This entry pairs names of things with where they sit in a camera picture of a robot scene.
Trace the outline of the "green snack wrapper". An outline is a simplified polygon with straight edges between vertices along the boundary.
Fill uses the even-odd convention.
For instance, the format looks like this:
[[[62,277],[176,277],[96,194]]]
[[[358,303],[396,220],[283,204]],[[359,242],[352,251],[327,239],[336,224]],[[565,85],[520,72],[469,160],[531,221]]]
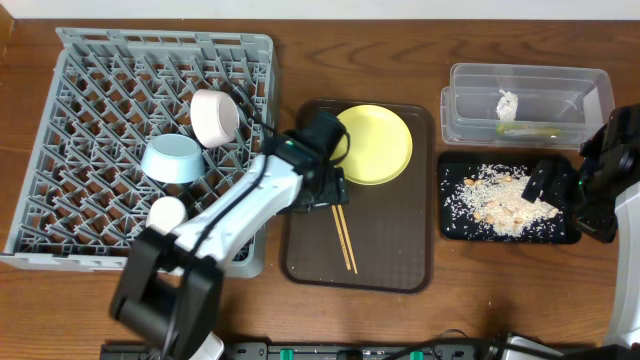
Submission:
[[[498,124],[496,134],[507,138],[557,138],[561,131],[557,128],[535,127],[517,124]]]

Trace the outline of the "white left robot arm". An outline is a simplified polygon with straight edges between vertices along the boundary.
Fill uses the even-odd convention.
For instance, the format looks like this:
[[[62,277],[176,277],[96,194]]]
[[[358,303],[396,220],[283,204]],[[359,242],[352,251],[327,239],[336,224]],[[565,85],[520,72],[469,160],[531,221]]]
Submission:
[[[223,279],[237,253],[272,217],[342,205],[343,170],[333,153],[350,138],[339,119],[314,111],[302,128],[273,134],[244,176],[206,210],[166,234],[142,230],[110,305],[155,359],[204,359]]]

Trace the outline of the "rice food waste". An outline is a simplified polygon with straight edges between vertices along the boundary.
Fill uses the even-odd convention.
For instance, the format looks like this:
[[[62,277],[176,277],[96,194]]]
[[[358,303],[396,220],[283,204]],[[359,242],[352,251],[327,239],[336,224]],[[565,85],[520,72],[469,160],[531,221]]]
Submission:
[[[563,213],[556,206],[540,200],[530,203],[521,197],[529,177],[523,170],[482,165],[478,174],[455,182],[453,200],[466,205],[472,220],[484,230],[498,235],[519,236],[525,230],[540,230]]]

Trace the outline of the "pink small plate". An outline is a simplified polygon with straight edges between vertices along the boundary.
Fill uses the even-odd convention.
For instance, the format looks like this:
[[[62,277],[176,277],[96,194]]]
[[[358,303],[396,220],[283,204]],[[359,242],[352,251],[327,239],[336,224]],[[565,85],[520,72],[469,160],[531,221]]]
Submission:
[[[234,100],[221,91],[196,91],[191,99],[189,116],[197,140],[206,148],[232,142],[240,125]]]

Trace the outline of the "light blue bowl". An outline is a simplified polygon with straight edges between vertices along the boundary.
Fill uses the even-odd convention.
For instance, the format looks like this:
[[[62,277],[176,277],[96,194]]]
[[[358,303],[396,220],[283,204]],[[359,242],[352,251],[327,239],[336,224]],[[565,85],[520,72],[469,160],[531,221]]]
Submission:
[[[180,134],[153,137],[147,143],[140,166],[151,179],[169,184],[193,182],[205,173],[201,147]]]

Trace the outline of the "wooden chopstick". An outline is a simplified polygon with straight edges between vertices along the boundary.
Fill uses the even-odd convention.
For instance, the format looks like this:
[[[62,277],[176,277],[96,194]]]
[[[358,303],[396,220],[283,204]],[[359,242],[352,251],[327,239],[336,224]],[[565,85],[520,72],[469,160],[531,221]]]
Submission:
[[[345,239],[344,239],[344,235],[343,235],[343,231],[342,231],[342,226],[341,226],[341,222],[339,220],[339,216],[338,216],[338,212],[337,212],[336,206],[332,205],[331,206],[331,211],[332,211],[332,215],[333,215],[333,218],[334,218],[336,230],[337,230],[337,233],[338,233],[338,238],[339,238],[341,250],[342,250],[342,253],[343,253],[343,258],[344,258],[344,261],[345,261],[346,269],[348,271],[351,271],[352,270],[352,266],[351,266],[351,262],[350,262],[350,259],[349,259],[349,255],[347,253],[346,243],[345,243]]]
[[[358,267],[357,267],[357,263],[356,263],[356,259],[355,259],[355,254],[354,254],[354,251],[353,251],[353,246],[352,246],[351,237],[350,237],[350,234],[349,234],[349,229],[348,229],[348,226],[347,226],[344,210],[343,210],[343,207],[341,205],[337,205],[336,208],[337,208],[339,220],[341,222],[342,231],[343,231],[343,235],[344,235],[344,239],[345,239],[345,243],[346,243],[346,248],[347,248],[347,253],[349,255],[349,259],[350,259],[351,266],[352,266],[352,271],[355,274],[358,274],[359,271],[358,271]]]

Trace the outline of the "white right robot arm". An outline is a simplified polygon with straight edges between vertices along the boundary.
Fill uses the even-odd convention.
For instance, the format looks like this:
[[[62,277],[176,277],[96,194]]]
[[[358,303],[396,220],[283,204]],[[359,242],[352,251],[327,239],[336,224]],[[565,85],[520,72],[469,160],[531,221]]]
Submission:
[[[567,223],[603,243],[619,242],[607,345],[639,348],[639,106],[614,109],[581,145],[579,169],[551,160],[534,168],[522,197],[563,209]]]

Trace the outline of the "white cup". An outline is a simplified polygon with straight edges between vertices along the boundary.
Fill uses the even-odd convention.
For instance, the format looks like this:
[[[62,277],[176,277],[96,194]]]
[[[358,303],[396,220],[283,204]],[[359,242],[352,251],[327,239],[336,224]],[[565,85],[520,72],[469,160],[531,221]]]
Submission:
[[[187,210],[182,201],[176,197],[165,196],[152,204],[145,226],[166,235],[187,219]]]

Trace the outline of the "yellow plate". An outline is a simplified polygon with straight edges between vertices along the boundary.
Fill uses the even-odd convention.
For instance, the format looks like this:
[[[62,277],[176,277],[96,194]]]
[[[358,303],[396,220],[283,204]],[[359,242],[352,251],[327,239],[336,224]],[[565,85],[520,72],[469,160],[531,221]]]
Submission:
[[[331,159],[341,161],[348,181],[380,185],[399,176],[408,166],[413,139],[403,119],[378,105],[358,105],[342,111],[339,121],[349,139],[343,137]]]

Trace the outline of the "white tissue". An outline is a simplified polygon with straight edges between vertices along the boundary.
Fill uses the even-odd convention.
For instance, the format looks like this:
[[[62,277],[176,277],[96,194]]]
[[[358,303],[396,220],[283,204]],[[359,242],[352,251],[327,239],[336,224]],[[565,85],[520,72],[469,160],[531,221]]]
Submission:
[[[500,89],[499,93],[502,95],[502,97],[499,99],[496,106],[496,114],[498,116],[498,119],[505,122],[514,121],[516,118],[519,102],[517,95],[503,89]]]

